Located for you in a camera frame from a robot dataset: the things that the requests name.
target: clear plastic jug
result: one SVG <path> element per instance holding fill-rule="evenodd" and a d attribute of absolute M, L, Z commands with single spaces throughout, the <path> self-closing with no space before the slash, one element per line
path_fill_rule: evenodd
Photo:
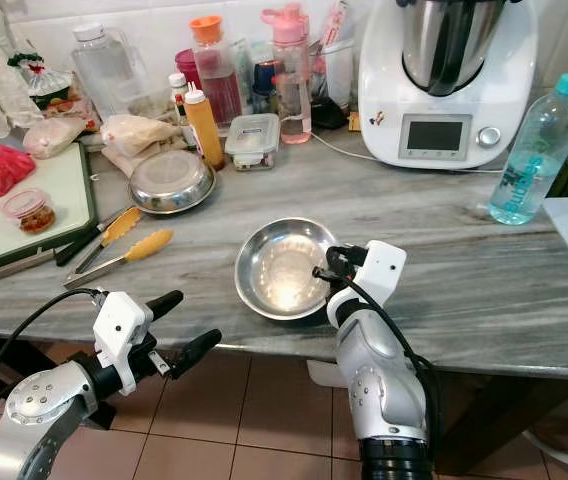
<path fill-rule="evenodd" d="M 71 53 L 77 73 L 100 117 L 129 113 L 117 95 L 119 88 L 138 82 L 140 65 L 135 65 L 131 49 L 123 33 L 119 40 L 106 33 L 101 23 L 88 23 L 73 29 L 77 46 Z"/>

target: stainless steel bowl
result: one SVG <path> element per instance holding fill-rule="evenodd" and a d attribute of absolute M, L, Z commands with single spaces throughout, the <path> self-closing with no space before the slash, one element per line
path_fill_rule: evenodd
<path fill-rule="evenodd" d="M 235 288 L 242 301 L 274 320 L 306 317 L 324 306 L 329 285 L 311 272 L 326 266 L 337 239 L 305 218 L 283 218 L 256 231 L 235 261 Z"/>
<path fill-rule="evenodd" d="M 139 164 L 128 188 L 140 210 L 169 215 L 204 201 L 215 188 L 215 172 L 197 155 L 170 150 Z"/>

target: plastic food container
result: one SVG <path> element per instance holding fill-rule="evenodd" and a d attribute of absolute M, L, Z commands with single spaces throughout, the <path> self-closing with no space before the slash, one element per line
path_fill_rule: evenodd
<path fill-rule="evenodd" d="M 48 204 L 48 195 L 35 188 L 13 195 L 0 209 L 25 233 L 43 232 L 55 223 L 55 211 Z"/>
<path fill-rule="evenodd" d="M 280 122 L 273 113 L 235 117 L 226 139 L 225 152 L 237 170 L 263 170 L 275 164 Z"/>

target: tongs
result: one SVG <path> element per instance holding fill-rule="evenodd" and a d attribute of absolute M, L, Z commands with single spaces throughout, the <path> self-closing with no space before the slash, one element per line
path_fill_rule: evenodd
<path fill-rule="evenodd" d="M 100 252 L 131 230 L 131 228 L 133 228 L 139 221 L 140 217 L 140 211 L 133 207 L 115 220 L 102 235 L 100 243 L 90 250 L 79 262 L 73 272 L 68 275 L 66 282 L 64 283 L 64 287 L 67 289 L 76 288 L 90 280 L 94 280 L 95 278 L 105 275 L 117 268 L 119 265 L 146 258 L 161 250 L 164 245 L 171 241 L 173 238 L 172 230 L 157 230 L 145 239 L 140 240 L 133 245 L 124 255 L 108 260 L 91 269 L 87 269 Z"/>

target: gray marble counter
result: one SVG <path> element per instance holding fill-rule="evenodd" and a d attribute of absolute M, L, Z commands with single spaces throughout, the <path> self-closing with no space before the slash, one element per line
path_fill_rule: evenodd
<path fill-rule="evenodd" d="M 327 133 L 365 152 L 358 134 Z M 124 176 L 97 155 L 93 169 L 101 216 L 127 204 Z M 344 157 L 315 140 L 282 147 L 272 171 L 227 166 L 200 207 L 149 218 L 111 253 L 123 253 L 158 228 L 172 228 L 161 253 L 102 277 L 108 290 L 150 299 L 181 289 L 184 302 L 152 327 L 163 347 L 217 327 L 222 348 L 333 358 L 335 332 L 321 318 L 269 321 L 240 301 L 235 256 L 261 225 L 305 216 L 341 241 L 380 239 L 408 261 L 387 305 L 415 351 L 444 369 L 568 378 L 568 248 L 542 213 L 521 227 L 493 222 L 485 204 L 496 175 L 415 171 Z M 0 335 L 60 293 L 68 268 L 46 264 L 0 281 Z M 95 311 L 74 297 L 25 331 L 31 339 L 92 340 Z"/>

